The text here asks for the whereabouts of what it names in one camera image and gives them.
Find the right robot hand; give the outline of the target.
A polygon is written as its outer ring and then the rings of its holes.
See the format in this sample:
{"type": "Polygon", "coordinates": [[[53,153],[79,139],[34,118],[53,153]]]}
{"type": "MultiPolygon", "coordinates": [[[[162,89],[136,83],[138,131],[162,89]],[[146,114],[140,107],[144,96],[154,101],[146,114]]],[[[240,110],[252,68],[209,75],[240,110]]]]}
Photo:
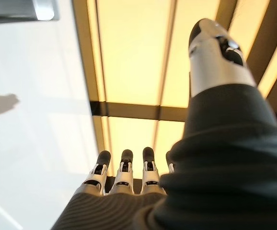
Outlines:
{"type": "Polygon", "coordinates": [[[133,153],[122,153],[105,191],[111,155],[94,168],[53,225],[55,230],[277,230],[277,121],[238,44],[216,21],[189,37],[188,118],[159,175],[143,150],[141,192],[133,190],[133,153]]]}

